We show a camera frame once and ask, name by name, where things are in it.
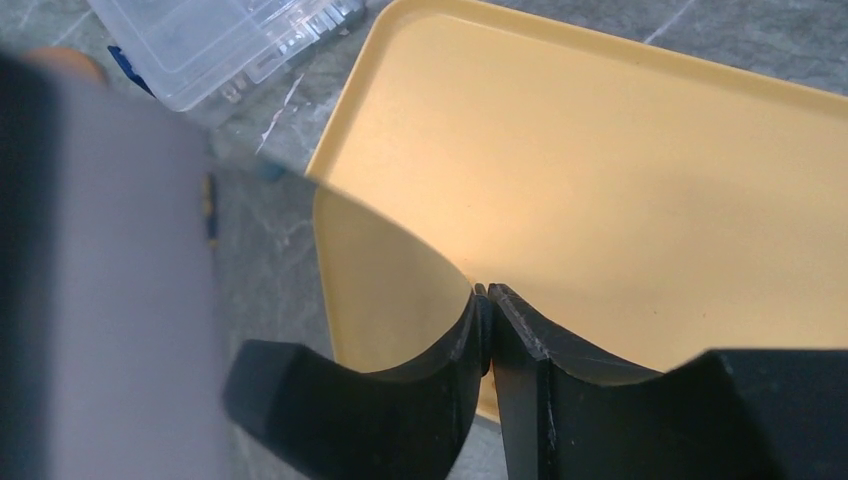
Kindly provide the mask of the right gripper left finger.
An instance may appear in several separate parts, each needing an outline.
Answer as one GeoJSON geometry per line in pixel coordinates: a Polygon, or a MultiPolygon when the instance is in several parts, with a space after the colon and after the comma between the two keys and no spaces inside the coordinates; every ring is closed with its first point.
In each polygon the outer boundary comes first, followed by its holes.
{"type": "Polygon", "coordinates": [[[310,479],[444,479],[476,416],[491,306],[476,287],[458,321],[396,367],[360,373],[303,344],[247,340],[223,389],[231,421],[310,479]]]}

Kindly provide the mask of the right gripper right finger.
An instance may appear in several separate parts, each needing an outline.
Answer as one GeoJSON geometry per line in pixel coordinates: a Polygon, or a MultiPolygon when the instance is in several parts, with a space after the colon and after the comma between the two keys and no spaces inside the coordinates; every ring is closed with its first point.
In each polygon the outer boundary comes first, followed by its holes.
{"type": "Polygon", "coordinates": [[[512,479],[843,479],[847,354],[718,349],[660,373],[488,289],[512,479]]]}

